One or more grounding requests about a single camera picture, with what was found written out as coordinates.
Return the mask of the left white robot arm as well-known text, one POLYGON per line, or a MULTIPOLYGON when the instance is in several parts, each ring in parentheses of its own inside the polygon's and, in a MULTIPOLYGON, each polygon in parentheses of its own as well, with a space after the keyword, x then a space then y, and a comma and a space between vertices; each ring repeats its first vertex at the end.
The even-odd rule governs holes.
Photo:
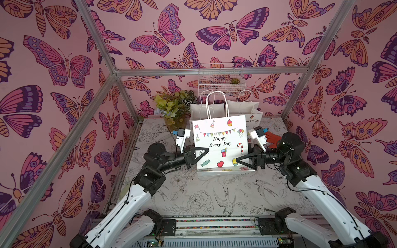
POLYGON ((145 211, 136 221, 133 217, 166 180, 167 172, 183 166, 190 168, 207 153, 208 148, 190 147, 183 153, 169 153, 162 143, 153 143, 144 154, 145 163, 130 184, 127 194, 113 210, 86 235, 77 234, 72 248, 131 248, 150 234, 161 232, 163 217, 153 210, 145 211))

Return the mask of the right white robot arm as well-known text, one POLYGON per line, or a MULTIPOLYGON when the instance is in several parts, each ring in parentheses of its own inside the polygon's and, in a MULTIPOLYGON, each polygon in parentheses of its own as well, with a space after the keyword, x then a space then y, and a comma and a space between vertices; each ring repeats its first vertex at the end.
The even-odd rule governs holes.
POLYGON ((274 215, 277 232, 297 233, 320 248, 386 248, 388 238, 380 231, 372 231, 330 192, 315 170, 301 158, 304 142, 294 133, 284 133, 276 148, 268 149, 266 133, 256 127, 249 131, 255 142, 249 153, 236 159, 237 163, 251 169, 264 169, 275 164, 286 179, 287 187, 304 196, 317 208, 331 226, 328 230, 315 224, 290 207, 274 215))

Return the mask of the white party paper bag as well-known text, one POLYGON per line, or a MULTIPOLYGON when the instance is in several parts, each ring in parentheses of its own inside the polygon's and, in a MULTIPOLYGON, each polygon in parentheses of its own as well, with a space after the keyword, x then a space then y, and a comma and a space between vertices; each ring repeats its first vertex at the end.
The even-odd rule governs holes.
MULTIPOLYGON (((212 94, 226 97, 223 92, 214 91, 207 96, 207 100, 212 94)), ((194 146, 209 148, 209 153, 196 164, 198 175, 224 176, 253 171, 235 166, 236 158, 249 153, 245 116, 230 116, 227 103, 224 117, 213 118, 208 103, 206 108, 207 119, 192 122, 194 146)))

